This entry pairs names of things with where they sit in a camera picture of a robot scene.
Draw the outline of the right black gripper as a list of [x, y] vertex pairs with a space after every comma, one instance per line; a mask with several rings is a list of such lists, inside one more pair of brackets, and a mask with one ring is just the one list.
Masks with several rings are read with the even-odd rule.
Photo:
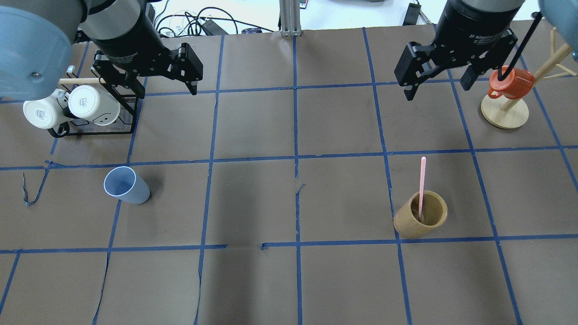
[[447, 69], [468, 66], [461, 77], [461, 87], [469, 91], [487, 70], [503, 66], [517, 41], [509, 28], [493, 36], [440, 31], [430, 44], [407, 43], [394, 74], [407, 101], [412, 101], [425, 80]]

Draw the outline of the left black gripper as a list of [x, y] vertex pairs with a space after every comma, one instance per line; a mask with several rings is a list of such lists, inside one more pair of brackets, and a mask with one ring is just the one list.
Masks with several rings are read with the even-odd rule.
[[93, 68], [107, 84], [130, 89], [138, 98], [145, 97], [139, 77], [163, 76], [179, 80], [191, 95], [197, 94], [198, 82], [204, 78], [204, 65], [188, 43], [180, 43], [173, 50], [161, 46], [118, 58], [95, 51]]

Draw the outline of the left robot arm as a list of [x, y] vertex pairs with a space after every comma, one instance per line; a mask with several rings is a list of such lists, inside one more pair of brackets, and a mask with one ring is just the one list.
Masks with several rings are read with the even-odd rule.
[[146, 0], [3, 0], [0, 5], [0, 92], [16, 100], [47, 97], [60, 83], [79, 30], [101, 53], [93, 67], [110, 86], [145, 91], [140, 77], [184, 83], [192, 95], [204, 66], [192, 47], [170, 50], [147, 14]]

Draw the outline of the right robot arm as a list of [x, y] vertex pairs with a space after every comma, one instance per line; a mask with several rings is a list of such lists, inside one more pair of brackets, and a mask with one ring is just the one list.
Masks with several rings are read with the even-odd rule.
[[394, 74], [407, 100], [442, 71], [465, 66], [460, 83], [469, 90], [488, 70], [498, 70], [518, 41], [510, 23], [522, 0], [448, 0], [428, 45], [409, 42]]

